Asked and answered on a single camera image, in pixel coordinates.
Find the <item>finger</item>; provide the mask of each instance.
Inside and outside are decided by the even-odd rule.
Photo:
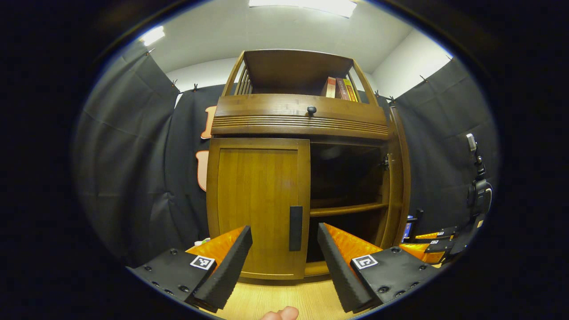
[[[296,318],[298,318],[298,309],[287,306],[280,312],[280,314],[283,320],[296,320]]]
[[[270,311],[265,313],[261,320],[283,320],[283,318],[280,314]]]

